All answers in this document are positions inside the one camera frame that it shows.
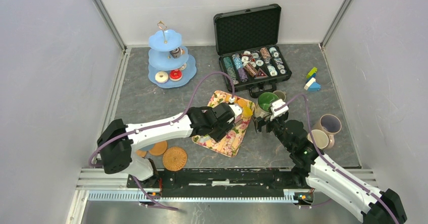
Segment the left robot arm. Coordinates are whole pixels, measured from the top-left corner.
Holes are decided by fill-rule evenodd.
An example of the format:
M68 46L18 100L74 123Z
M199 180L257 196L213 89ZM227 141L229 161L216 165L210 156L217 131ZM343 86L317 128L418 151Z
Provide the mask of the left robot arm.
M158 183L158 173L149 159L137 155L137 150L162 141L208 135L222 140L241 117L238 104L222 102L215 107L190 107L173 117L142 124L125 124L113 120L97 140L97 154L106 174L126 173L136 177L144 186Z

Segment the red glazed donut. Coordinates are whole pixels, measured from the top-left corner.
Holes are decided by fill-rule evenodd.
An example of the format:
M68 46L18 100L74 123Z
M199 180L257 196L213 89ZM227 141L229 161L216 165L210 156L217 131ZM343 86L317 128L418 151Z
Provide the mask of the red glazed donut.
M179 69L171 70L169 73L169 79L171 81L179 81L183 77L183 73Z

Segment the silver serving tongs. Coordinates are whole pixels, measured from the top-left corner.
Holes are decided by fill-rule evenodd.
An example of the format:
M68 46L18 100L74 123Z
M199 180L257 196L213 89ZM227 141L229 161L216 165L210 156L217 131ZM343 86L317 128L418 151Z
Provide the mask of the silver serving tongs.
M201 136L199 138L200 143L204 143L204 142L209 141L209 140L211 140L211 137L209 135Z

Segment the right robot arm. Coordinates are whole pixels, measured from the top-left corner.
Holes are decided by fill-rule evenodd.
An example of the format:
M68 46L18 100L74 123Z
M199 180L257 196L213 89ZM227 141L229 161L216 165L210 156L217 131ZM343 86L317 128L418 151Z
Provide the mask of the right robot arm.
M343 206L361 223L405 223L407 215L399 195L392 189L382 191L334 161L307 138L303 123L288 119L288 106L269 97L257 102L254 116L258 131L266 127L290 153L295 164L292 183L319 190Z

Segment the white glazed donut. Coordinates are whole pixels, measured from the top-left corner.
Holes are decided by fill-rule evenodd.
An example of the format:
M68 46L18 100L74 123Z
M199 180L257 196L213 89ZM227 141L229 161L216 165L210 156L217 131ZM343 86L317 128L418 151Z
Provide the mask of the white glazed donut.
M159 71L155 74L155 81L159 84L164 84L169 80L169 74L165 71Z

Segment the chocolate sprinkled donut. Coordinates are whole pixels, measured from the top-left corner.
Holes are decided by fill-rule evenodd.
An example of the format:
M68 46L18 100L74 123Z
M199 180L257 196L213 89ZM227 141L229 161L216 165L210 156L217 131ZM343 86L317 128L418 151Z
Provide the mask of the chocolate sprinkled donut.
M180 70L180 71L183 71L183 70L185 70L185 69L186 69L186 67L187 67L187 64L185 63L184 65L182 65L182 66L179 68L179 70Z

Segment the chocolate swirl cake roll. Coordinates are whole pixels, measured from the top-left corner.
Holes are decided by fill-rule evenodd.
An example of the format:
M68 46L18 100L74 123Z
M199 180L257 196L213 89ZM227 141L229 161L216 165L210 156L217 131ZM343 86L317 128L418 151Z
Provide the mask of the chocolate swirl cake roll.
M169 51L172 58L177 59L185 54L185 49L178 47L174 50Z

